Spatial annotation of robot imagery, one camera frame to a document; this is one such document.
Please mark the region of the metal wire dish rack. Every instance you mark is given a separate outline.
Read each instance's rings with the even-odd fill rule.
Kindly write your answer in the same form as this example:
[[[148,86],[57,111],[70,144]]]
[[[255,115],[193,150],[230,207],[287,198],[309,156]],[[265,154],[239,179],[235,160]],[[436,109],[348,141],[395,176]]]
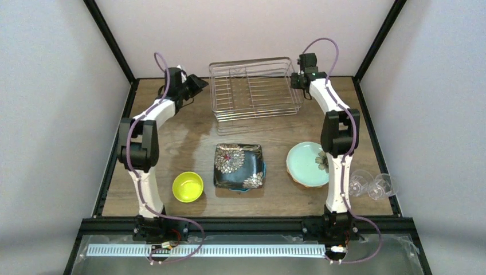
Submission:
[[[303,97],[291,88],[288,57],[209,64],[211,110],[219,122],[294,115]]]

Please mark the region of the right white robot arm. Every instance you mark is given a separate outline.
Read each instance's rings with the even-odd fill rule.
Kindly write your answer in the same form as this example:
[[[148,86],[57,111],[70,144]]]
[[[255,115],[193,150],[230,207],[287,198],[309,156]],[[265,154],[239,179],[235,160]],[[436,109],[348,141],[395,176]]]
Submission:
[[[319,71],[316,54],[300,54],[297,63],[300,69],[291,74],[291,88],[316,100],[324,113],[320,144],[328,162],[326,210],[332,214],[347,213],[351,162],[359,144],[360,112],[345,104],[329,75]]]

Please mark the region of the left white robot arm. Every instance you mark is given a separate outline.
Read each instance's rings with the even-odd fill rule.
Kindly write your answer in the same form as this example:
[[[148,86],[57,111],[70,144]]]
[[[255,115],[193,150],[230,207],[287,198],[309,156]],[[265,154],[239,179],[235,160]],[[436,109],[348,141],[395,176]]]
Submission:
[[[143,218],[161,218],[164,215],[164,204],[155,177],[155,166],[159,160],[158,131],[185,106],[184,102],[194,99],[209,85],[180,67],[168,68],[165,77],[165,83],[159,88],[153,103],[140,114],[122,119],[118,129],[117,159],[133,180],[138,214]]]

